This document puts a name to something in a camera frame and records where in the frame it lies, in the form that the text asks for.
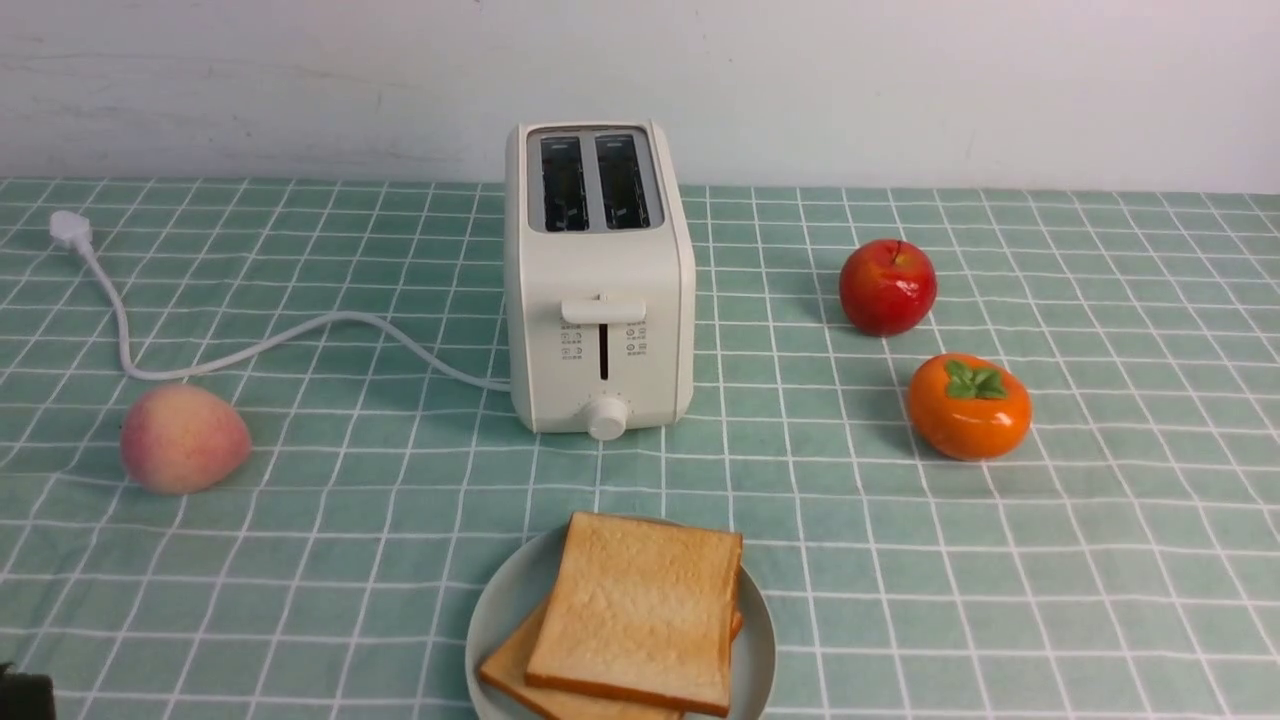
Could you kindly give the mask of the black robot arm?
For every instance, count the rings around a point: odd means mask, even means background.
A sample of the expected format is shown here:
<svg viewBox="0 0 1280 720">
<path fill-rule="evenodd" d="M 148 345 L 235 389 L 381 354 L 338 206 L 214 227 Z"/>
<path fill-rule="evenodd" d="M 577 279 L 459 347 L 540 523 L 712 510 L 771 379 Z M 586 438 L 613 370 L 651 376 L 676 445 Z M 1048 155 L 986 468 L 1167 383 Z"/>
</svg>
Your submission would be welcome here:
<svg viewBox="0 0 1280 720">
<path fill-rule="evenodd" d="M 1 720 L 58 719 L 52 679 L 46 674 L 23 673 L 14 664 L 1 664 Z"/>
</svg>

